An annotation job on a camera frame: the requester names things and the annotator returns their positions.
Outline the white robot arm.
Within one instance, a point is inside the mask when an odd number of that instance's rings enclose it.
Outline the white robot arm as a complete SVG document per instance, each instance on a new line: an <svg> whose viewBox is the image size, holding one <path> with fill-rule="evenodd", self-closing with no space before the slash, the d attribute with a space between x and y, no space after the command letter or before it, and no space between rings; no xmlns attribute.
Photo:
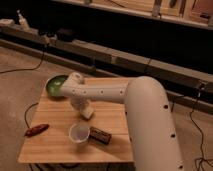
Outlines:
<svg viewBox="0 0 213 171"><path fill-rule="evenodd" d="M80 102L106 101L124 105L136 171L184 171L178 136L164 87L152 77L127 83L79 84L72 73L60 94Z"/></svg>

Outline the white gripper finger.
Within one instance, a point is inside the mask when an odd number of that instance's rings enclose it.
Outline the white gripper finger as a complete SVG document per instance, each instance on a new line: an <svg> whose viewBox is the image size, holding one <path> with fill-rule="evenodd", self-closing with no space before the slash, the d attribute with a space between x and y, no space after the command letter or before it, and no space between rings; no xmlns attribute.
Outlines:
<svg viewBox="0 0 213 171"><path fill-rule="evenodd" d="M84 117L90 117L92 115L92 109L91 108L82 109L80 111L80 114Z"/></svg>

